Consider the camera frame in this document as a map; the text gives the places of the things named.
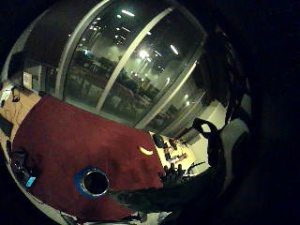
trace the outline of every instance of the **ceiling light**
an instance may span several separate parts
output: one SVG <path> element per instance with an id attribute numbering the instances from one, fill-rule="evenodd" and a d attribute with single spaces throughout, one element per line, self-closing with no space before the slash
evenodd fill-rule
<path id="1" fill-rule="evenodd" d="M 129 11 L 127 11 L 127 10 L 122 10 L 122 12 L 124 13 L 124 14 L 127 14 L 128 16 L 131 16 L 131 17 L 134 17 L 135 15 L 132 13 L 132 12 L 129 12 Z"/>
<path id="2" fill-rule="evenodd" d="M 170 47 L 171 47 L 172 51 L 173 51 L 175 54 L 179 54 L 178 51 L 176 50 L 176 48 L 175 48 L 173 45 L 171 45 Z"/>
<path id="3" fill-rule="evenodd" d="M 145 57 L 149 57 L 149 53 L 145 50 L 140 51 L 140 57 L 144 59 Z"/>
<path id="4" fill-rule="evenodd" d="M 158 54 L 159 56 L 161 56 L 161 54 L 158 51 L 155 51 L 155 52 L 156 52 L 156 54 Z"/>
<path id="5" fill-rule="evenodd" d="M 123 30 L 126 30 L 127 32 L 130 32 L 127 28 L 125 28 L 124 26 L 122 26 Z"/>

